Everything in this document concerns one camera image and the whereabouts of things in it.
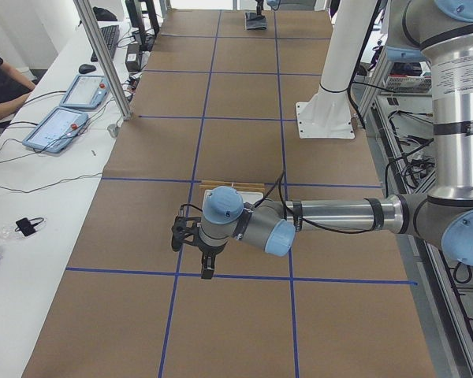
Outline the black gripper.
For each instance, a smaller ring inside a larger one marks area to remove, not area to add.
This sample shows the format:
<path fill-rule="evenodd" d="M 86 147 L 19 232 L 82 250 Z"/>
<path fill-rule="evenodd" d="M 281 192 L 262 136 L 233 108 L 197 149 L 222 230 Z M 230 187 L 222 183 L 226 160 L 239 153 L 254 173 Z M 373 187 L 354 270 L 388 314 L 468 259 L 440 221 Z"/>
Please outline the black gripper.
<path fill-rule="evenodd" d="M 194 245 L 202 252 L 201 278 L 211 280 L 215 271 L 216 256 L 225 249 L 227 242 L 219 246 L 211 246 L 206 244 L 198 235 L 194 237 L 193 241 Z"/>

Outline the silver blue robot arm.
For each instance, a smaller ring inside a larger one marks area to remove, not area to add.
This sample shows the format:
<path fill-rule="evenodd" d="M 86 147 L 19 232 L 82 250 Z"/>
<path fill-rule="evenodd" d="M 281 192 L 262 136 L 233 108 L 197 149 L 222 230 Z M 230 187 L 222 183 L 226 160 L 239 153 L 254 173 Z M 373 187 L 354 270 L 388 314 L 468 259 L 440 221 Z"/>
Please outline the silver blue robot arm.
<path fill-rule="evenodd" d="M 282 256 L 297 232 L 310 229 L 413 235 L 473 266 L 473 1 L 392 1 L 389 11 L 389 43 L 419 50 L 431 65 L 434 186 L 384 199 L 255 204 L 216 187 L 195 222 L 202 278 L 214 275 L 229 239 Z"/>
<path fill-rule="evenodd" d="M 317 4 L 316 0 L 257 0 L 255 11 L 258 15 L 262 13 L 265 6 L 269 6 L 271 10 L 314 10 Z"/>

